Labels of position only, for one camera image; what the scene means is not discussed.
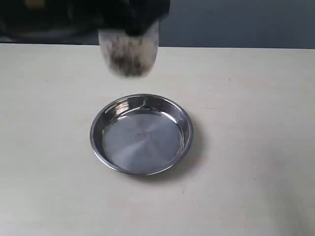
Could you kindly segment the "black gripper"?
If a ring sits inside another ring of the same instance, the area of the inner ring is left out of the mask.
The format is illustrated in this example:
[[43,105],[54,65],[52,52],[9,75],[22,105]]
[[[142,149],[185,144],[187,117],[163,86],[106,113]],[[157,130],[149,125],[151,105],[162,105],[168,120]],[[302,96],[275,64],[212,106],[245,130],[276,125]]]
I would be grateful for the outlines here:
[[168,15],[168,0],[2,0],[7,37],[71,37],[94,30],[143,35]]

